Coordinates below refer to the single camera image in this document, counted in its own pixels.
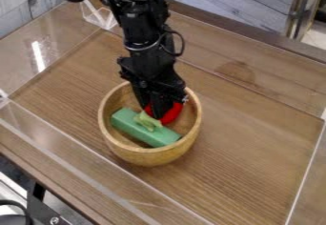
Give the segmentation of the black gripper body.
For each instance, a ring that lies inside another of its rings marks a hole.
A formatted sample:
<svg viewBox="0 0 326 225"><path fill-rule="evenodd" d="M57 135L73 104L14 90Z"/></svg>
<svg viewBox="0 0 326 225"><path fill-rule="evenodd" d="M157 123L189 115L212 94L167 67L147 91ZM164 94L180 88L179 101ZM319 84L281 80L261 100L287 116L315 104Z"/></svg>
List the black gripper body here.
<svg viewBox="0 0 326 225"><path fill-rule="evenodd" d="M122 39L126 57L120 57L120 75L133 85L151 87L151 92L161 92L173 98L173 102L183 103L185 99L185 83L175 71L176 58L181 50L176 51L175 39L171 34L159 34L152 40L132 41Z"/></svg>

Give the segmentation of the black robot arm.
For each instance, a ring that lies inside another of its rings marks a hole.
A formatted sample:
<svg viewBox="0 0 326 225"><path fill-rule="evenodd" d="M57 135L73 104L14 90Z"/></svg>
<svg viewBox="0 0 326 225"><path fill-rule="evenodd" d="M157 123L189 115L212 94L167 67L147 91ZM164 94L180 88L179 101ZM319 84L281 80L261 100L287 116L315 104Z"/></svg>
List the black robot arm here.
<svg viewBox="0 0 326 225"><path fill-rule="evenodd" d="M78 3L84 0L66 0ZM120 76L130 84L139 105L161 123L176 120L187 98L185 83L175 71L184 48L175 46L177 32L167 24L164 0L100 0L122 31L129 55L117 59Z"/></svg>

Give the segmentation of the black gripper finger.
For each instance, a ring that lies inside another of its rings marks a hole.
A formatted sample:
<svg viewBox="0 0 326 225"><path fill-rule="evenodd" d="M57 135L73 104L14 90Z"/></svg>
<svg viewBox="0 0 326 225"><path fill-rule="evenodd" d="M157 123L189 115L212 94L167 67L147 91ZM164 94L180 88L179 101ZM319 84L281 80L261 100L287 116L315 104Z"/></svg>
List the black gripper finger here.
<svg viewBox="0 0 326 225"><path fill-rule="evenodd" d="M173 106L173 98L161 92L149 94L151 112L155 119L160 119Z"/></svg>
<svg viewBox="0 0 326 225"><path fill-rule="evenodd" d="M151 104L151 87L141 88L133 85L132 90L140 107L144 109Z"/></svg>

